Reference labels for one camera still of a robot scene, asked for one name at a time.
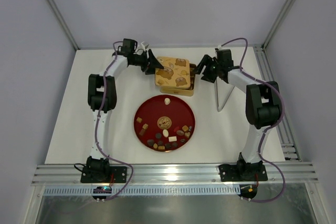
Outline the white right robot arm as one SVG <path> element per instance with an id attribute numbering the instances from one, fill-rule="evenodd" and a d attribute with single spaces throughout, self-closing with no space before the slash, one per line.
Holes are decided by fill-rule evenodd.
<path id="1" fill-rule="evenodd" d="M 249 123 L 246 144 L 236 164 L 219 165 L 222 182 L 267 181 L 262 153 L 269 131 L 283 118 L 283 102 L 275 81 L 258 80 L 234 65 L 229 49 L 216 49 L 215 57 L 204 55 L 194 69 L 201 79 L 214 83 L 221 79 L 246 95 L 245 114 Z"/>

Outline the white cone chocolate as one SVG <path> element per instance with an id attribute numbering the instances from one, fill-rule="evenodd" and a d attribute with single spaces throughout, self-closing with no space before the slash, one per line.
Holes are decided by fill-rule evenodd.
<path id="1" fill-rule="evenodd" d="M 170 99 L 169 99 L 169 98 L 165 98 L 165 99 L 164 99 L 164 103 L 165 103 L 166 105 L 168 105 L 168 104 L 170 103 Z"/>

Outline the gold chocolate tin box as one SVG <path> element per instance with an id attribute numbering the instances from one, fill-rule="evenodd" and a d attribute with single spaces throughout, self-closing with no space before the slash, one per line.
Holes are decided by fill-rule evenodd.
<path id="1" fill-rule="evenodd" d="M 192 73 L 195 69 L 196 65 L 190 63 L 190 74 L 191 74 L 191 86 L 188 89 L 179 89 L 179 88 L 166 88 L 166 87 L 159 87 L 162 93 L 166 94 L 177 94 L 191 97 L 194 94 L 195 89 L 195 74 Z"/>

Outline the silver tin lid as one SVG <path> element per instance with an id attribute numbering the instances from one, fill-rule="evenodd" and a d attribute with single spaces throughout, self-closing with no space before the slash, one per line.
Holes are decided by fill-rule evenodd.
<path id="1" fill-rule="evenodd" d="M 191 86 L 190 62 L 187 59 L 158 57 L 164 67 L 155 70 L 155 85 L 166 88 L 188 89 Z"/>

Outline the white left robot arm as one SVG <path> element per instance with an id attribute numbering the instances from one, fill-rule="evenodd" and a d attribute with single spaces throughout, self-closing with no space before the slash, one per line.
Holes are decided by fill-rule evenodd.
<path id="1" fill-rule="evenodd" d="M 154 74 L 163 66 L 154 56 L 149 44 L 133 39 L 113 43 L 112 61 L 99 74 L 88 78 L 88 106 L 93 113 L 93 144 L 81 170 L 82 183 L 127 183 L 132 166 L 108 155 L 109 123 L 117 104 L 116 80 L 128 66 L 136 66 L 145 74 Z"/>

